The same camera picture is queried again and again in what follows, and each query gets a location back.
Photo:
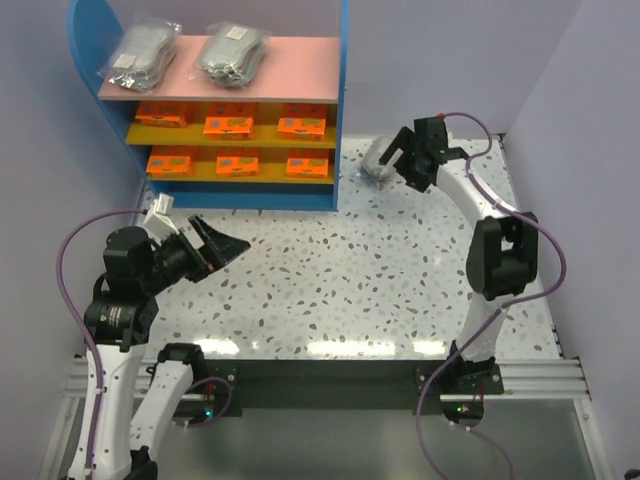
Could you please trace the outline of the silver sponge pack top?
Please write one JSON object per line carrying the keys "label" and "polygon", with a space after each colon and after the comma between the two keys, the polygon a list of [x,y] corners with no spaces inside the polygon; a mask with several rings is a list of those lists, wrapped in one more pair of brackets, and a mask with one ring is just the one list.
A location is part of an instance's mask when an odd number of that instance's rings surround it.
{"label": "silver sponge pack top", "polygon": [[391,146],[393,137],[385,135],[376,138],[364,154],[358,170],[359,177],[369,185],[382,188],[395,173],[395,164],[400,159],[402,151],[395,150],[386,164],[381,158]]}

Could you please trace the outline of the silver sponge pack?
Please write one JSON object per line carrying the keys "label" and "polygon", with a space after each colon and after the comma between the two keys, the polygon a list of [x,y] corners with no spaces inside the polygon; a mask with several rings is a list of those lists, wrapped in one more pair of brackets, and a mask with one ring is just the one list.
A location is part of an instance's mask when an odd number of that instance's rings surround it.
{"label": "silver sponge pack", "polygon": [[182,26],[159,20],[131,25],[100,71],[108,83],[148,93],[163,80],[173,61]]}
{"label": "silver sponge pack", "polygon": [[206,33],[191,78],[207,78],[226,89],[249,87],[268,52],[270,33],[228,21],[208,26]]}
{"label": "silver sponge pack", "polygon": [[376,138],[364,154],[358,170],[359,177],[369,185],[382,188],[395,173],[395,164],[400,159],[402,151],[395,150],[386,164],[381,158],[391,146],[393,137],[385,135]]}

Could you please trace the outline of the orange sponge box hidden lowest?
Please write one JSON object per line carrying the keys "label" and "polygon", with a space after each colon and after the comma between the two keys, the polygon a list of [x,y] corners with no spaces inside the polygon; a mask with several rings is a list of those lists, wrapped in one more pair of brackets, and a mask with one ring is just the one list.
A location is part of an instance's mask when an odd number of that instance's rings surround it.
{"label": "orange sponge box hidden lowest", "polygon": [[325,104],[286,103],[281,108],[277,132],[285,139],[324,141],[327,118]]}

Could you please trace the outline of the orange sponge box bottom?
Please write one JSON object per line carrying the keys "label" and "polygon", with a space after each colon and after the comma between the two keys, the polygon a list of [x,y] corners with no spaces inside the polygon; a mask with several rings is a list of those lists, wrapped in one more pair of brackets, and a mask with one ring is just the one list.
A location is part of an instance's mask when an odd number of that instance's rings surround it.
{"label": "orange sponge box bottom", "polygon": [[255,135],[257,104],[217,102],[207,108],[203,134],[215,140],[250,140]]}

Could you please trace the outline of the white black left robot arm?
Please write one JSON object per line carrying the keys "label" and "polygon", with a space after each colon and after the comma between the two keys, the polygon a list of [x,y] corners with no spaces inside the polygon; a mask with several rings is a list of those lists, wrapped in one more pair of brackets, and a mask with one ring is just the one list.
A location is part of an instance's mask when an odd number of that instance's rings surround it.
{"label": "white black left robot arm", "polygon": [[214,382],[193,343],[166,345],[140,404],[135,392],[158,314],[157,297],[181,280],[198,283],[245,253],[248,241],[194,215],[192,244],[166,214],[110,233],[105,270],[85,312],[75,315],[86,345],[87,385],[69,479],[154,479],[161,442],[183,395]]}

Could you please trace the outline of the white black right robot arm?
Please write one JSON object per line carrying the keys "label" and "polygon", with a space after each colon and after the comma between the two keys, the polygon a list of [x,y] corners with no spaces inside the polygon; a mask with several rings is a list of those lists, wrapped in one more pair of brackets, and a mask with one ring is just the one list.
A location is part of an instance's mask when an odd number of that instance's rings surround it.
{"label": "white black right robot arm", "polygon": [[450,146],[445,118],[439,115],[401,128],[378,160],[418,192],[438,188],[473,229],[465,264],[472,290],[469,310],[447,359],[425,380],[424,394],[479,389],[492,374],[510,302],[538,273],[536,216],[503,202],[473,172],[472,159],[464,149]]}

